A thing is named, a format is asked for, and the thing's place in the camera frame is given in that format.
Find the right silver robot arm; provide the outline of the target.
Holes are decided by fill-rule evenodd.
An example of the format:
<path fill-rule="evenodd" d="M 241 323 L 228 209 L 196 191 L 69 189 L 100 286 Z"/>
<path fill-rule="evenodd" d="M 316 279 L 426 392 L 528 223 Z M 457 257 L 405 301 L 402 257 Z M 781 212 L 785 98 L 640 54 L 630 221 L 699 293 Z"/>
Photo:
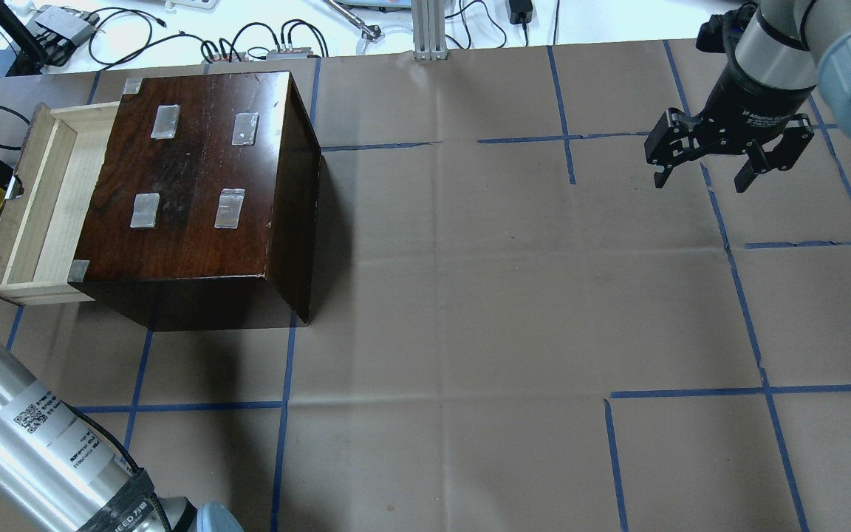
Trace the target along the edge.
<path fill-rule="evenodd" d="M 851 1 L 751 1 L 713 15 L 696 37 L 726 65 L 703 110 L 669 108 L 644 144 L 662 188 L 675 166 L 709 154 L 744 155 L 735 189 L 792 168 L 813 139 L 801 112 L 818 90 L 851 138 Z"/>

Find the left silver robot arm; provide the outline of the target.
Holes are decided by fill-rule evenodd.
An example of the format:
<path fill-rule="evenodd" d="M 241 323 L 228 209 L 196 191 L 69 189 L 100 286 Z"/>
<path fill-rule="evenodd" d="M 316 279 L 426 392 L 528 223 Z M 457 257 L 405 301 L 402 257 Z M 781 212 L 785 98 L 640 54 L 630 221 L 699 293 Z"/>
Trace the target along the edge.
<path fill-rule="evenodd" d="M 49 531 L 239 531 L 217 502 L 159 497 L 114 435 L 0 343 L 0 492 Z"/>

